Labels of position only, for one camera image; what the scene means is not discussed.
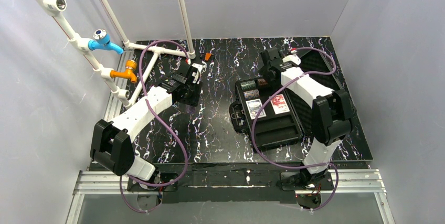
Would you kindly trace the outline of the blue playing card deck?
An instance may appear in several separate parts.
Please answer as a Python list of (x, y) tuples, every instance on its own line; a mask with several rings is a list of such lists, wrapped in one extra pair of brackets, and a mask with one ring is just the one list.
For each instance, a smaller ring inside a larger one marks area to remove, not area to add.
[(261, 100), (260, 99), (248, 100), (246, 101), (246, 105), (250, 118), (254, 120), (262, 107)]

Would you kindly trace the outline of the orange black poker chip stack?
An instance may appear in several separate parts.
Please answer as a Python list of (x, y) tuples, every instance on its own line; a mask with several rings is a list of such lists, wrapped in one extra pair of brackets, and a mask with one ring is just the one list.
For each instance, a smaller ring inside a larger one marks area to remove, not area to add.
[(264, 78), (257, 79), (257, 87), (259, 89), (267, 87), (269, 84)]

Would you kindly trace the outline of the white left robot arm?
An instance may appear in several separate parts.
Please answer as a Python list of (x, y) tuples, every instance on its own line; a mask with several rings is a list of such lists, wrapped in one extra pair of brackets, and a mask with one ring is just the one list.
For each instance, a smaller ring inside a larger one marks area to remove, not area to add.
[(100, 120), (93, 129), (90, 157), (117, 176), (150, 187), (160, 187), (155, 180), (157, 167), (136, 155), (133, 142), (139, 133), (159, 114), (175, 103), (197, 106), (202, 90), (203, 65), (185, 63), (148, 90), (146, 95), (111, 121)]

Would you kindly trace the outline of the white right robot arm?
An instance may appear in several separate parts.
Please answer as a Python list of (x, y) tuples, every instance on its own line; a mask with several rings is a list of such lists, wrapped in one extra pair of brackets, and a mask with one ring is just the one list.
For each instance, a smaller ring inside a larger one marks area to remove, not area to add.
[(270, 48), (260, 56), (262, 77), (269, 84), (281, 86), (275, 94), (288, 89), (311, 109), (313, 142), (293, 181), (301, 185), (315, 183), (326, 174), (334, 151), (352, 131), (353, 107), (349, 94), (328, 88), (311, 78), (313, 74), (332, 75), (336, 67), (328, 72), (305, 72), (295, 50), (285, 56), (277, 48)]

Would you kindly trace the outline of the black poker set case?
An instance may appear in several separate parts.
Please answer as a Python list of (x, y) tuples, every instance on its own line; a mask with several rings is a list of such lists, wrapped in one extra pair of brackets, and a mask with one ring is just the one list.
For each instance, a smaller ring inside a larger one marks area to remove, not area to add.
[[(328, 72), (332, 70), (322, 54), (314, 49), (307, 49), (306, 53), (299, 58), (301, 59), (300, 67), (305, 72)], [(304, 136), (312, 136), (311, 109), (292, 91), (284, 89), (279, 93), (284, 95), (290, 112), (275, 114), (270, 101), (277, 95), (275, 92), (281, 86), (275, 87), (269, 84), (265, 88), (256, 88), (260, 92), (258, 99), (261, 100), (262, 107), (254, 120), (250, 118), (246, 105), (248, 100), (243, 96), (244, 91), (242, 91), (240, 83), (255, 80), (257, 85), (257, 79), (259, 78), (263, 77), (260, 75), (257, 78), (238, 81), (235, 84), (236, 100), (229, 108), (234, 129), (239, 133), (248, 134), (250, 138), (254, 139), (257, 148), (261, 151), (298, 142)], [(333, 90), (344, 90), (332, 75), (313, 74), (311, 78)]]

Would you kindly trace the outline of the red playing card deck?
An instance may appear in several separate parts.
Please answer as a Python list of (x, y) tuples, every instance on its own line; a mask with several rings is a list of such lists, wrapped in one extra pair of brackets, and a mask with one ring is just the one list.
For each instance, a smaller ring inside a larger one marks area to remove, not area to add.
[(290, 112), (289, 106), (283, 94), (275, 95), (270, 101), (275, 114)]

